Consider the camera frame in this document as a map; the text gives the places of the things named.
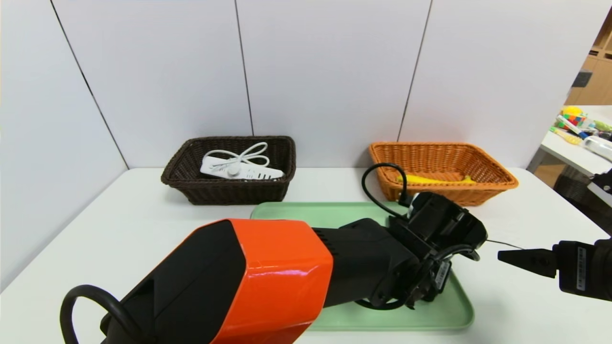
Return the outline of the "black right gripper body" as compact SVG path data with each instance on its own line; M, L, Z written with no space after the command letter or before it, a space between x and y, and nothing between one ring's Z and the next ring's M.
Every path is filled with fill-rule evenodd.
M585 298L612 300L612 240L594 244L562 240L553 246L557 255L559 289Z

